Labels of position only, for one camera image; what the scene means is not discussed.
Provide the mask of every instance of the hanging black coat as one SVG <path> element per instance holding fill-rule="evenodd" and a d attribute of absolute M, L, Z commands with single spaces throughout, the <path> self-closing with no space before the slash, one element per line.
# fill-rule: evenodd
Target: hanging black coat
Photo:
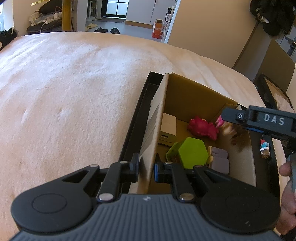
<path fill-rule="evenodd" d="M 295 20 L 293 5 L 296 0 L 251 0 L 250 11 L 262 22 L 266 33 L 277 36 L 281 31 L 290 31 Z"/>

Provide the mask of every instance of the gray ribbed surface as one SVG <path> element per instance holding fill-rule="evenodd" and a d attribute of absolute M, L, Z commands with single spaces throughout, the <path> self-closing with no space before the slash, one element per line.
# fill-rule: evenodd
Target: gray ribbed surface
<path fill-rule="evenodd" d="M 101 204 L 93 216 L 76 229 L 54 236 L 20 232 L 13 241 L 273 241 L 281 240 L 272 231 L 240 236 L 207 223 L 192 204 L 182 204 L 171 195 L 127 195 Z"/>

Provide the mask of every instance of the white lettering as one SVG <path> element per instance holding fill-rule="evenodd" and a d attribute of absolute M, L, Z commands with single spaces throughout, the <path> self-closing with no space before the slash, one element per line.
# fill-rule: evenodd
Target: white lettering
<path fill-rule="evenodd" d="M 281 126 L 284 124 L 284 119 L 285 119 L 285 118 L 282 118 L 282 117 L 279 119 L 279 121 L 281 122 L 281 123 L 279 123 L 279 124 L 280 124 Z"/>
<path fill-rule="evenodd" d="M 275 116 L 272 118 L 272 121 L 271 122 L 272 123 L 274 122 L 276 124 L 276 117 Z"/>
<path fill-rule="evenodd" d="M 264 120 L 269 121 L 269 114 L 265 114 Z"/>

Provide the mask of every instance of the human hand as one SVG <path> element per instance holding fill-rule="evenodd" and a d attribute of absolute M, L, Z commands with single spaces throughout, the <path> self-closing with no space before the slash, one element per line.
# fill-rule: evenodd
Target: human hand
<path fill-rule="evenodd" d="M 281 165 L 279 173 L 288 177 L 291 175 L 291 164 L 289 162 Z M 276 229 L 285 235 L 296 227 L 296 194 L 292 192 L 292 181 L 289 181 L 283 191 L 281 198 L 281 214 L 276 224 Z"/>

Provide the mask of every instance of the white logo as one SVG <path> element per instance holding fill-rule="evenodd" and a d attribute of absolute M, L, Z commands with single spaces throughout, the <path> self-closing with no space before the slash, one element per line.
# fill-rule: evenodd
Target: white logo
<path fill-rule="evenodd" d="M 270 119 L 270 115 L 269 115 L 269 114 L 265 114 L 264 120 L 265 120 L 265 121 L 269 121 L 269 119 Z M 284 124 L 284 119 L 285 119 L 285 118 L 282 118 L 282 117 L 279 119 L 279 125 L 282 126 L 282 125 Z M 278 121 L 277 121 L 275 115 L 274 115 L 273 118 L 271 119 L 271 123 L 275 123 L 275 124 L 278 123 Z"/>
<path fill-rule="evenodd" d="M 143 200 L 146 201 L 146 202 L 147 202 L 147 201 L 150 201 L 151 199 L 152 199 L 152 198 L 151 198 L 151 197 L 148 197 L 148 196 L 147 196 L 147 197 L 143 197 Z"/>

